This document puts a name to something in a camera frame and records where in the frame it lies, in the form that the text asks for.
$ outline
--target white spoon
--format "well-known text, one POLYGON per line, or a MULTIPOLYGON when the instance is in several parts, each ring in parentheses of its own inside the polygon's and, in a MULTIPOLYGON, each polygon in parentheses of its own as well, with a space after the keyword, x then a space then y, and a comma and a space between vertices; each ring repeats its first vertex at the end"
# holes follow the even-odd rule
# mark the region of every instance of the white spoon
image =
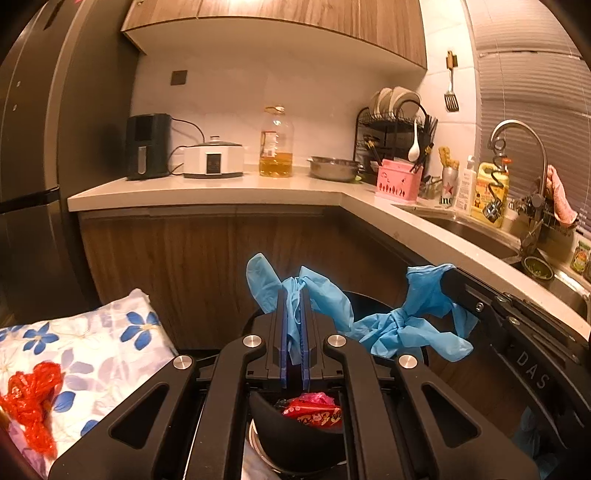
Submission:
POLYGON ((421 154, 421 148, 418 146, 418 135, 417 135, 417 120, 414 121, 414 143, 413 146, 408 150, 408 160, 415 163, 421 154))

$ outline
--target snack wrapper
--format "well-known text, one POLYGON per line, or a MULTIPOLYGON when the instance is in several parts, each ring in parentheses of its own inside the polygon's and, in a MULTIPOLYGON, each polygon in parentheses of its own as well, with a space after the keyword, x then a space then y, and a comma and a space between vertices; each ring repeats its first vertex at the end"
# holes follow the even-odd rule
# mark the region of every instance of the snack wrapper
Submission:
POLYGON ((325 393, 304 393, 289 402, 283 415, 311 427, 330 428, 340 426, 341 412, 325 393))

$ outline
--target sink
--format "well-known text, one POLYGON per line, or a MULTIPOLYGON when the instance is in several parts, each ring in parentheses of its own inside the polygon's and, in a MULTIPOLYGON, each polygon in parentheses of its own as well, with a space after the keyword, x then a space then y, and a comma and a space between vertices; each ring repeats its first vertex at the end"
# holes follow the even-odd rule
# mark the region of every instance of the sink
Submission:
MULTIPOLYGON (((510 263, 510 265, 530 277, 525 272, 521 261, 510 263)), ((534 278, 533 280, 566 303, 581 315, 581 317, 586 319, 588 323, 591 323, 589 318, 589 314, 591 313, 589 309, 590 293, 579 282, 562 270, 558 270, 556 267, 553 267, 553 270, 554 278, 552 280, 536 280, 534 278)))
POLYGON ((448 232, 477 245, 502 260, 515 261, 519 256, 519 241, 504 232, 497 231, 470 217, 458 215, 452 210, 441 210, 427 207, 406 207, 396 204, 395 206, 414 213, 448 232))
MULTIPOLYGON (((515 237, 483 225, 470 217, 458 215, 452 210, 393 205, 454 233, 528 275, 521 264, 519 240, 515 237)), ((591 323, 591 293, 568 273, 554 266, 553 270, 554 278, 552 280, 533 280, 566 303, 585 321, 591 323)))

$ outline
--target pink utensil holder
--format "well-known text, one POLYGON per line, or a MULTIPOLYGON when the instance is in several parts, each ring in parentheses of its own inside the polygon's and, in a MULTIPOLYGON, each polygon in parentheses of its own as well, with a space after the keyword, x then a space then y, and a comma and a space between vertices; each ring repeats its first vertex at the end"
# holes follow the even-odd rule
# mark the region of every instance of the pink utensil holder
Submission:
POLYGON ((398 203, 415 203, 421 184, 423 167, 411 173, 413 165, 405 161, 382 160, 378 170, 378 182, 375 194, 378 197, 394 200, 398 203))

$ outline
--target metal screw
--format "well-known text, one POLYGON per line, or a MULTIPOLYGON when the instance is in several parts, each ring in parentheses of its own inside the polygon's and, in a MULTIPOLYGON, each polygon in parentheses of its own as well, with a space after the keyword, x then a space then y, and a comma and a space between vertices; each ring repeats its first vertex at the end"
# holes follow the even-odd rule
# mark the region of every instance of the metal screw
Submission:
POLYGON ((179 370, 185 370, 186 368, 189 368, 192 363, 193 360, 188 355, 179 355, 173 361, 174 367, 179 370))
POLYGON ((402 368, 415 368, 418 365, 417 359, 412 355, 401 355, 398 363, 402 368))
POLYGON ((331 335, 331 336, 329 336, 327 342, 329 343, 329 345, 331 345, 335 348, 338 348, 338 347, 346 344, 347 339, 342 335, 331 335))
POLYGON ((242 343, 248 348, 254 348, 262 343, 262 339, 258 335, 247 335, 242 343))

